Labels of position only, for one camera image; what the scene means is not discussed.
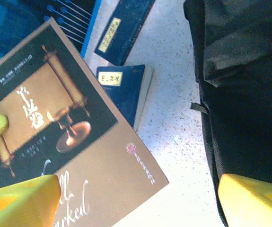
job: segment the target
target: book spine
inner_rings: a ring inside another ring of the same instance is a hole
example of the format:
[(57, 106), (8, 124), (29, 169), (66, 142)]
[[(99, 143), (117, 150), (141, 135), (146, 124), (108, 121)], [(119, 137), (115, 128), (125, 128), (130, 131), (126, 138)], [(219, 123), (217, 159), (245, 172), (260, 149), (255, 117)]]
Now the book spine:
[(142, 16), (140, 17), (140, 20), (138, 21), (137, 25), (135, 26), (135, 29), (133, 31), (133, 34), (131, 35), (130, 39), (128, 42), (126, 42), (122, 48), (122, 51), (119, 55), (119, 58), (118, 58), (118, 61), (120, 64), (122, 64), (123, 62), (126, 61), (129, 53), (130, 53), (130, 50), (132, 49), (132, 45), (135, 43), (139, 33), (140, 33), (140, 30), (142, 29), (143, 25), (144, 25), (144, 22), (154, 4), (155, 0), (150, 0), (146, 6), (146, 11), (143, 12)]

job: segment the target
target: terrazzo floor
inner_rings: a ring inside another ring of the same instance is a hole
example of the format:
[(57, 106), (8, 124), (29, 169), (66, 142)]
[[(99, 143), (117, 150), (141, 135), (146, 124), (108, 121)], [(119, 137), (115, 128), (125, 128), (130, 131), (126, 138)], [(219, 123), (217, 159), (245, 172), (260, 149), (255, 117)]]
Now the terrazzo floor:
[[(93, 51), (117, 0), (102, 0), (85, 61), (96, 71), (109, 65)], [(129, 64), (155, 68), (138, 135), (170, 185), (115, 227), (222, 227), (204, 152), (199, 101), (194, 80), (193, 45), (184, 18), (184, 0), (156, 0), (133, 49)]]

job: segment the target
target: publisher logo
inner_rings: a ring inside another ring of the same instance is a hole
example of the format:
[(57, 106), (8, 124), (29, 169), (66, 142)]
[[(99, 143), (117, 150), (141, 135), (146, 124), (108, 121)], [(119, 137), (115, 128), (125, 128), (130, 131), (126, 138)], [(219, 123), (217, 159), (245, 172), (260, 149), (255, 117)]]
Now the publisher logo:
[(133, 143), (129, 143), (126, 145), (126, 150), (130, 154), (136, 154), (136, 145)]

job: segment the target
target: book cover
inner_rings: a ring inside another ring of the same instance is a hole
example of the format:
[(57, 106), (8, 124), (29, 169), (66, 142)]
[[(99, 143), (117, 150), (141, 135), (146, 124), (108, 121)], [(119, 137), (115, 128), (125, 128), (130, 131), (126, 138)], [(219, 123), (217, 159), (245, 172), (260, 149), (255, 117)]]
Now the book cover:
[(120, 0), (95, 53), (113, 65), (124, 65), (155, 0)]
[(139, 125), (152, 73), (153, 70), (146, 65), (97, 68), (98, 81), (135, 131)]
[(0, 60), (0, 114), (0, 187), (57, 174), (55, 227), (110, 227), (168, 184), (52, 18)]
[(0, 58), (54, 17), (85, 56), (101, 0), (0, 0)]

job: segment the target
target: white speckled surface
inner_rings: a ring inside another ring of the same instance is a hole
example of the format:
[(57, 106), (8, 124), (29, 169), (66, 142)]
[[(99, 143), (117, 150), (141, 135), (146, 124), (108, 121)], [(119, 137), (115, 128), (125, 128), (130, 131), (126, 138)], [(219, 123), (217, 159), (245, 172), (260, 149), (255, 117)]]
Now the white speckled surface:
[[(93, 50), (117, 2), (102, 0), (85, 57), (93, 72), (109, 64)], [(138, 135), (170, 185), (116, 227), (223, 226), (204, 152), (200, 114), (189, 110), (191, 102), (199, 101), (199, 92), (183, 2), (156, 0), (126, 62), (155, 68)]]

